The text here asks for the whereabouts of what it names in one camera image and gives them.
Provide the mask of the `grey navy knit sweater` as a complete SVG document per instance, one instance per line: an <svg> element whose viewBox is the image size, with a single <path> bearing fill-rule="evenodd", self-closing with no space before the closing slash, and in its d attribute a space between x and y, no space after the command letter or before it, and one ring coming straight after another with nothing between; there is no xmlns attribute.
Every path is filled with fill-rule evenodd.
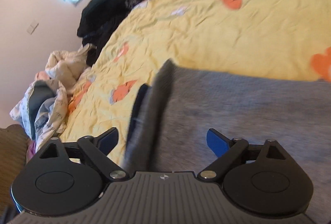
<svg viewBox="0 0 331 224"><path fill-rule="evenodd" d="M186 69L167 61L127 137L124 169L200 172L216 156L209 129L250 143L275 139L313 182L307 215L330 221L330 84Z"/></svg>

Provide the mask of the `cream patterned quilt bundle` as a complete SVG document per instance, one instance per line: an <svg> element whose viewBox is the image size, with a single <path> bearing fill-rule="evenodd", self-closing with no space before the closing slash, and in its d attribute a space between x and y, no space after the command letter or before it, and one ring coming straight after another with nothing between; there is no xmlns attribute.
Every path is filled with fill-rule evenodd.
<svg viewBox="0 0 331 224"><path fill-rule="evenodd" d="M88 68L88 52L92 44L77 51L54 51L46 67L36 74L23 98L10 111L10 116L24 129L38 151L50 138L66 128L68 99L83 72Z"/></svg>

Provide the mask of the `yellow carrot print bedspread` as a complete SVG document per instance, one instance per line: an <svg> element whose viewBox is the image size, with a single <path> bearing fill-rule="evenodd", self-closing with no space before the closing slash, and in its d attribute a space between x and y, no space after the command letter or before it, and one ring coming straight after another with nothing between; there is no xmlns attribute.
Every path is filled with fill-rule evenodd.
<svg viewBox="0 0 331 224"><path fill-rule="evenodd" d="M120 163L137 91L165 61L190 69L330 79L330 0L146 0L111 35L60 139L116 127Z"/></svg>

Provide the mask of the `white wall switch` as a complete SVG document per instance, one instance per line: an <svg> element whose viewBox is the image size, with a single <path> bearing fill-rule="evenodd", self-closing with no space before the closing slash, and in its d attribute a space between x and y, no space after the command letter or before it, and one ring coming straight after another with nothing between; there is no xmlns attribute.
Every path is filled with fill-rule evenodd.
<svg viewBox="0 0 331 224"><path fill-rule="evenodd" d="M30 25L28 26L26 32L28 32L29 35L32 35L36 28L38 27L39 23L37 21L32 21Z"/></svg>

